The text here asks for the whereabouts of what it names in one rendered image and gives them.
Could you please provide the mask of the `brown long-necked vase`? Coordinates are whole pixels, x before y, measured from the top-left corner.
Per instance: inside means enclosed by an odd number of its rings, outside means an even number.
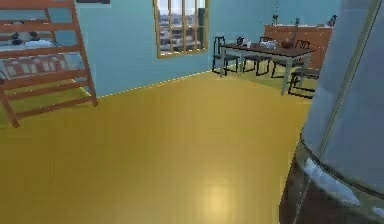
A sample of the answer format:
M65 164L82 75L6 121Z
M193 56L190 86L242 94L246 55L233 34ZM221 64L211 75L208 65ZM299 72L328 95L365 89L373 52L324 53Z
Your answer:
M284 49L290 49L290 48L293 48L293 47L294 47L295 39L296 39L296 35L297 35L297 29L298 29L299 23L300 23L300 19L299 19L299 18L296 18L295 26L294 26L292 35L289 36L289 37L287 37L284 41L281 42L281 46L282 46Z

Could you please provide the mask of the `dark top dining table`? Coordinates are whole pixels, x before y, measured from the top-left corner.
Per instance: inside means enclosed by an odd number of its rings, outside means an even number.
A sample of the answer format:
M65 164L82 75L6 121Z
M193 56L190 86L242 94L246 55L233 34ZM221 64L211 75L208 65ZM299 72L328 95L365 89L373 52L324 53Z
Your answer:
M304 58L304 67L307 68L311 58L313 50L311 49L301 49L301 48L290 48L284 49L282 47L277 47L276 49L267 49L262 47L259 43L252 43L249 47L247 46L237 46L236 43L228 43L221 45L222 50L235 51L240 54L240 59L243 60L245 56L255 54L263 57L270 57L271 59L284 60L286 62L286 70L284 72L282 86L281 86L281 95L284 95L288 89L288 80L290 76L290 71L293 65L293 62L296 59ZM219 60L220 65L220 76L224 75L223 70L223 58Z

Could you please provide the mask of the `large grey floor lamp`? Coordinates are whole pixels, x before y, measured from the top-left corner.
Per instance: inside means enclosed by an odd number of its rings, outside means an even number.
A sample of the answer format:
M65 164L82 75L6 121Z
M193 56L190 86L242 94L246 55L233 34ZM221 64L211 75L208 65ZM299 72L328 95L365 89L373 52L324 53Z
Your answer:
M384 0L340 0L278 224L384 224Z

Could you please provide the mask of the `black and white plush toy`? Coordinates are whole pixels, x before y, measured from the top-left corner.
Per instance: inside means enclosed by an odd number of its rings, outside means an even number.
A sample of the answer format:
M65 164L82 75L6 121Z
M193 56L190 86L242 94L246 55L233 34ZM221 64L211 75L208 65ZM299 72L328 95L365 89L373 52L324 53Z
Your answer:
M36 31L12 32L8 38L8 45L23 45L29 41L39 41L40 37Z

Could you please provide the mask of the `brown wooden sideboard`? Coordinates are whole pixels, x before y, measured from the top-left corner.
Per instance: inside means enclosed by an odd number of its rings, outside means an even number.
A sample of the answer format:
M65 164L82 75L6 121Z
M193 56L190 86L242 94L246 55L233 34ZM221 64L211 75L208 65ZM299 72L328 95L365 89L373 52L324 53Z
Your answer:
M293 35L294 28L294 25L265 25L264 35L281 42ZM309 62L310 68L322 68L332 31L331 27L307 25L298 27L296 39L309 41L310 48L314 49Z

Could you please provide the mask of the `wooden framed window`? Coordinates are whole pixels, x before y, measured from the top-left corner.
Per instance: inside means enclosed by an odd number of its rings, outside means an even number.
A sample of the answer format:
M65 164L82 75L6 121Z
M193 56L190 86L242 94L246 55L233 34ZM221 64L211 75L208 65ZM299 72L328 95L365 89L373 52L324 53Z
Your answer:
M210 0L153 0L159 59L208 50Z

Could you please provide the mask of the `brown wooden shelf unit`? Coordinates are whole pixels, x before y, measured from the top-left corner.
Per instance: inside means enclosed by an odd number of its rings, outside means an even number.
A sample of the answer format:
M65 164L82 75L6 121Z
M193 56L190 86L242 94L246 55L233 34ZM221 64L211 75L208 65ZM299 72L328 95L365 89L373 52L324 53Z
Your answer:
M32 10L43 12L44 17L27 20L0 19L0 59L78 53L85 68L12 80L0 78L0 103L15 128L19 126L19 120L25 117L87 102L98 104L74 0L0 0L0 13L25 13ZM40 40L29 41L23 45L8 45L9 36L17 31L36 31ZM83 87L88 88L88 95L82 98L22 112L17 112L12 107L15 100Z

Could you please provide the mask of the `dark hanging plant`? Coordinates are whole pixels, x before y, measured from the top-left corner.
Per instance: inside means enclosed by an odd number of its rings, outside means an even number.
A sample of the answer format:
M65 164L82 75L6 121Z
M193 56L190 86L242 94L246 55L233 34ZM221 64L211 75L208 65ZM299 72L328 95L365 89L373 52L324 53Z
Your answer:
M272 16L272 25L277 26L278 25L278 18L279 18L279 3L280 0L274 0L274 11Z

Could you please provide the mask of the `patterned folded blanket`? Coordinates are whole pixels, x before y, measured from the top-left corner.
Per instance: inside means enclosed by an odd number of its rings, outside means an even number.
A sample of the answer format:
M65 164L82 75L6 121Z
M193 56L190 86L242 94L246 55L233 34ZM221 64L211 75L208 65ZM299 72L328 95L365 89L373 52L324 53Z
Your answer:
M43 73L84 68L84 63L78 53L0 59L0 78L12 80Z

